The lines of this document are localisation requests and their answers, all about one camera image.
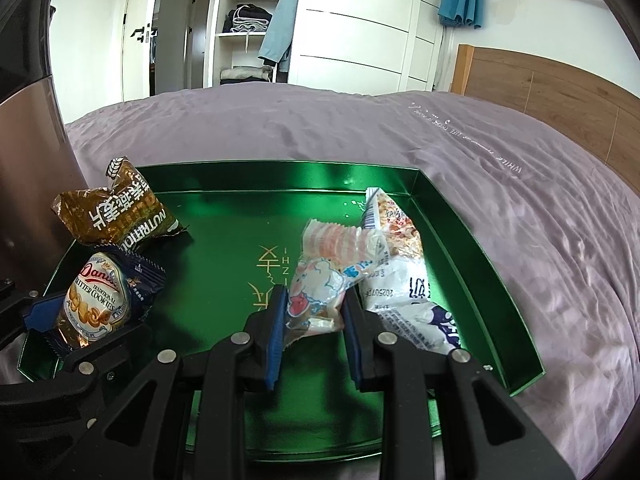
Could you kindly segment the dark blue butter cookies packet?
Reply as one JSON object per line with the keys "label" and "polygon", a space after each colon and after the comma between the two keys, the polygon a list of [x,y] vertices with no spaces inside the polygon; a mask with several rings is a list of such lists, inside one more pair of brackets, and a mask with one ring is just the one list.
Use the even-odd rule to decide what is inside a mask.
{"label": "dark blue butter cookies packet", "polygon": [[54,333],[70,351],[95,344],[146,318],[165,283],[165,270],[151,260],[114,245],[101,246],[67,289]]}

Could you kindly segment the brown nutrition snack packet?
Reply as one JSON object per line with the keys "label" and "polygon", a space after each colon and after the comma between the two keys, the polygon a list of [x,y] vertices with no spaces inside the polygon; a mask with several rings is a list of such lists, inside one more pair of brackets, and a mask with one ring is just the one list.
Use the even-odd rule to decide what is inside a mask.
{"label": "brown nutrition snack packet", "polygon": [[76,242],[131,250],[148,238],[184,230],[128,158],[112,159],[106,176],[111,180],[107,188],[63,192],[51,205]]}

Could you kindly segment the white blue peanut snack packet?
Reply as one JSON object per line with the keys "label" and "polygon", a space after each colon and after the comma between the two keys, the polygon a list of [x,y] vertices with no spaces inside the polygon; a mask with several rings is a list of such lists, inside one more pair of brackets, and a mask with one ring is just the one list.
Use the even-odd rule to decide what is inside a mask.
{"label": "white blue peanut snack packet", "polygon": [[458,348],[454,317],[431,297],[420,232],[382,188],[368,188],[366,197],[362,226],[384,234],[387,252],[385,263],[360,283],[363,307],[421,350],[447,354]]}

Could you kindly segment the pink white cartoon snack packet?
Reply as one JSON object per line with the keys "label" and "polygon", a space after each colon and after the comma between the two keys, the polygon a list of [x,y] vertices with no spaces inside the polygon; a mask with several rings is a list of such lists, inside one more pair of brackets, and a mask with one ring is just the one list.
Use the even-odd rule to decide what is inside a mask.
{"label": "pink white cartoon snack packet", "polygon": [[387,252],[380,230],[309,220],[288,289],[284,344],[342,330],[346,292],[370,278],[384,264]]}

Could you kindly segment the black and bronze electric kettle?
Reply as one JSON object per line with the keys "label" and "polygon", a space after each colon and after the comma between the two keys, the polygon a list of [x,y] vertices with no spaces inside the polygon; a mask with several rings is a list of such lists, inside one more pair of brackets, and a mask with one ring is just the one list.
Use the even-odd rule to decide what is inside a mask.
{"label": "black and bronze electric kettle", "polygon": [[72,236],[52,212],[79,190],[49,52],[51,0],[21,0],[1,26],[1,276],[42,292]]}

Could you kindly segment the green metal tray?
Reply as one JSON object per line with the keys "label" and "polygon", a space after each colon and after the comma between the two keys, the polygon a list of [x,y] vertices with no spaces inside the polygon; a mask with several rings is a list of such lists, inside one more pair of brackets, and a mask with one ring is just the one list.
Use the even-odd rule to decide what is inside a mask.
{"label": "green metal tray", "polygon": [[[426,177],[327,162],[107,168],[52,208],[75,243],[26,316],[47,379],[1,390],[1,452],[30,478],[239,479],[271,415],[303,445],[372,434],[384,479],[506,479],[553,446],[514,401],[541,372],[523,322]],[[427,350],[366,308],[393,253],[354,196],[418,216],[463,344]]]}

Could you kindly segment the purple bed sheet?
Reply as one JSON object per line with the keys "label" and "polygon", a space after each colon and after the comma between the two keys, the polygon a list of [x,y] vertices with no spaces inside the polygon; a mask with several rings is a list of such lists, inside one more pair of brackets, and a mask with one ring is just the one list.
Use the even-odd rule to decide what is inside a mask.
{"label": "purple bed sheet", "polygon": [[423,170],[495,265],[546,374],[521,407],[580,478],[595,474],[639,396],[639,200],[570,139],[446,92],[351,96],[290,84],[182,90],[66,127],[92,186],[107,163],[368,162]]}

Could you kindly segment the folded white linens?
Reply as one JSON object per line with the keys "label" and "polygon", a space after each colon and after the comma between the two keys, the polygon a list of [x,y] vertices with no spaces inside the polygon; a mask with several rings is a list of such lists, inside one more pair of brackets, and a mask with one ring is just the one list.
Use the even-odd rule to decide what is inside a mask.
{"label": "folded white linens", "polygon": [[220,72],[221,84],[242,84],[242,82],[270,82],[273,68],[271,66],[236,66],[225,68]]}

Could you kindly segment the wooden headboard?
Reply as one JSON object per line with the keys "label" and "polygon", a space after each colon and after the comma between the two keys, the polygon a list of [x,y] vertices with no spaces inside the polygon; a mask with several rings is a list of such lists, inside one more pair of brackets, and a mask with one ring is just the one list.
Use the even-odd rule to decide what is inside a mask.
{"label": "wooden headboard", "polygon": [[457,48],[450,91],[536,118],[639,189],[639,98],[575,66],[521,52]]}

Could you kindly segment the light blue hanging jacket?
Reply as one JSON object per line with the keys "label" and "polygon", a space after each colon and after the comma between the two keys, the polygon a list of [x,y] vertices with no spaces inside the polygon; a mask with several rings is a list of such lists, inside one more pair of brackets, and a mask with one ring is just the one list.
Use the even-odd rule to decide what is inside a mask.
{"label": "light blue hanging jacket", "polygon": [[266,65],[277,65],[282,73],[290,68],[297,5],[298,0],[278,1],[258,52],[258,58]]}

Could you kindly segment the folded dark clothes pile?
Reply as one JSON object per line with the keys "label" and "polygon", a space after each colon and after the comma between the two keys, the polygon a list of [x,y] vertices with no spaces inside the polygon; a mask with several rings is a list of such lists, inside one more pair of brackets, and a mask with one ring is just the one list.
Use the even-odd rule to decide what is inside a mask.
{"label": "folded dark clothes pile", "polygon": [[272,14],[253,3],[238,4],[224,18],[222,32],[226,34],[252,34],[265,32],[272,20]]}

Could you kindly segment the white wardrobe with shelves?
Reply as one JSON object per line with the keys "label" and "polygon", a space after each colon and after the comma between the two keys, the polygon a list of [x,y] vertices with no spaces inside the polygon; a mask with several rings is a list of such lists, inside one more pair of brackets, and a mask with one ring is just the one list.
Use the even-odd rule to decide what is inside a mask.
{"label": "white wardrobe with shelves", "polygon": [[[239,4],[273,11],[279,0],[209,0],[203,84],[224,70],[259,66],[263,32],[227,32]],[[444,30],[440,0],[298,0],[286,80],[358,94],[431,91]]]}

